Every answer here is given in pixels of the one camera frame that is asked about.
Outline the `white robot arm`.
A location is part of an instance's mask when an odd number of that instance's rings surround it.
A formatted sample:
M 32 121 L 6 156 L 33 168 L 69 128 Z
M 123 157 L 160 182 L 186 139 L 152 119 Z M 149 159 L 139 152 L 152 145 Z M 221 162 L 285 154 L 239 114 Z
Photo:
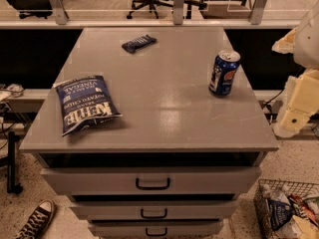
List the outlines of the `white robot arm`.
M 291 53 L 294 62 L 305 69 L 299 77 L 288 78 L 283 105 L 273 126 L 277 136 L 288 138 L 319 112 L 319 1 L 297 27 L 275 42 L 272 50 Z

